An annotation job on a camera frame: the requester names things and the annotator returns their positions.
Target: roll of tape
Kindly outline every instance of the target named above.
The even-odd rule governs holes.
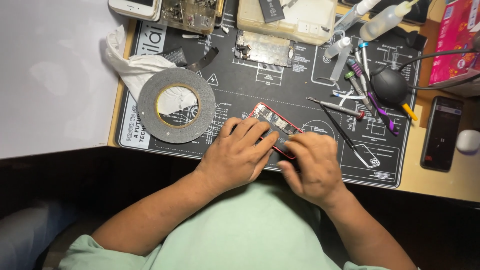
[[[185,125],[171,125],[157,111],[158,97],[173,86],[186,87],[197,96],[197,114]],[[213,120],[215,106],[215,95],[210,85],[195,72],[180,68],[165,69],[153,75],[138,97],[140,119],[147,131],[162,141],[174,144],[190,142],[200,137]]]

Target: light green shirt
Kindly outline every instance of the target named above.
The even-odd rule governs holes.
[[[175,228],[148,256],[80,236],[61,270],[339,270],[323,252],[319,211],[288,187],[254,182],[226,192]],[[344,270],[383,270],[347,262]]]

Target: warning triangle icon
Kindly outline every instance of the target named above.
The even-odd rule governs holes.
[[[207,82],[208,82],[209,85],[218,86],[218,81],[216,80],[215,73],[213,73],[212,76],[210,76],[210,78],[208,78]]]

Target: plastic bottle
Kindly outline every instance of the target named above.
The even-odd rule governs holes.
[[[356,22],[358,22],[369,10],[371,10],[380,0],[363,0],[354,5],[347,14],[343,15],[334,25],[333,30],[346,31]]]
[[[360,37],[365,41],[372,41],[397,26],[403,20],[403,16],[412,10],[412,5],[417,1],[405,1],[399,5],[387,7],[360,28]]]
[[[346,46],[352,42],[351,38],[344,37],[341,40],[335,42],[332,46],[325,50],[325,57],[331,59],[335,55],[339,54]]]

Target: pink box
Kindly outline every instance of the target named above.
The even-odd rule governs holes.
[[[480,0],[454,0],[447,4],[440,23],[435,51],[472,48],[472,38],[480,28]],[[478,53],[436,56],[433,59],[429,85],[442,86],[480,73]],[[480,95],[480,83],[446,89],[464,97]]]

